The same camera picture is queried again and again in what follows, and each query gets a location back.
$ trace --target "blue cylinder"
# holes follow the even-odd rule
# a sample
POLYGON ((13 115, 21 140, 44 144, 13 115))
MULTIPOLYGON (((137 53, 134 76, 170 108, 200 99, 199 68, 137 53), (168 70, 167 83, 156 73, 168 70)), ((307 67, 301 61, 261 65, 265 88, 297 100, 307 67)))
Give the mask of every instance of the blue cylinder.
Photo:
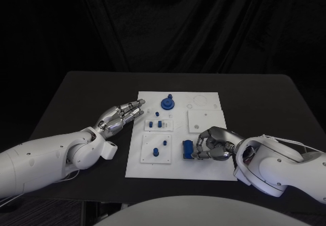
POLYGON ((193 153, 193 143, 190 140, 184 140, 183 141, 183 158, 193 159, 192 153, 193 153))
POLYGON ((160 154, 160 153, 158 153, 158 149, 157 149, 157 148, 154 148, 154 150, 153 150, 153 156, 154 156, 154 157, 157 157, 157 156, 158 156, 158 154, 160 154))
POLYGON ((161 108, 164 110, 171 110, 174 107, 174 101, 171 98, 171 94, 168 94, 167 98, 161 100, 161 108))

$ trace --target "black backdrop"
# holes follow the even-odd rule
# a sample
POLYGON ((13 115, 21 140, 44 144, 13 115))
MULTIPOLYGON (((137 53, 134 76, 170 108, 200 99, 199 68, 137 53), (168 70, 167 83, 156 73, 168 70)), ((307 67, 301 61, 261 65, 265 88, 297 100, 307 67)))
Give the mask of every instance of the black backdrop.
POLYGON ((326 128, 324 11, 323 0, 5 1, 0 150, 29 139, 72 70, 282 73, 326 128))

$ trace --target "dark table surface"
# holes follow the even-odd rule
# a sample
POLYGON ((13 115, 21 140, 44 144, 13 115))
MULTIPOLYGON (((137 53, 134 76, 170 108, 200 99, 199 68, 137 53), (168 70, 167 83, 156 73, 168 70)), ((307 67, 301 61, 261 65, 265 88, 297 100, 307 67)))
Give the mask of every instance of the dark table surface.
MULTIPOLYGON (((72 133, 93 126, 102 112, 137 99, 138 91, 218 92, 228 129, 244 137, 267 134, 323 150, 326 135, 298 90, 285 75, 69 72, 30 139, 72 133)), ((132 123, 111 137, 112 160, 99 158, 78 177, 27 196, 138 203, 176 195, 236 199, 277 211, 326 213, 301 190, 287 188, 280 198, 241 181, 125 178, 132 123)))

